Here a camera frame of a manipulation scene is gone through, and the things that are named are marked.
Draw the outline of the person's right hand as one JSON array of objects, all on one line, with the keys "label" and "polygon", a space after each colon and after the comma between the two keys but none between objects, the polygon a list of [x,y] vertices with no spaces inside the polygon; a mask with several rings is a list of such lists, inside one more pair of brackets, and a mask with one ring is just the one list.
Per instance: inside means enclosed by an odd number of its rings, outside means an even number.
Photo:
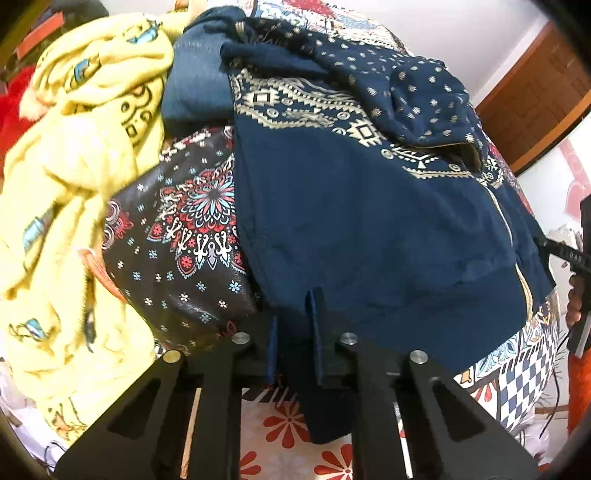
[{"label": "person's right hand", "polygon": [[583,317],[583,294],[585,291],[584,278],[573,274],[569,279],[570,291],[568,293],[566,324],[574,327]]}]

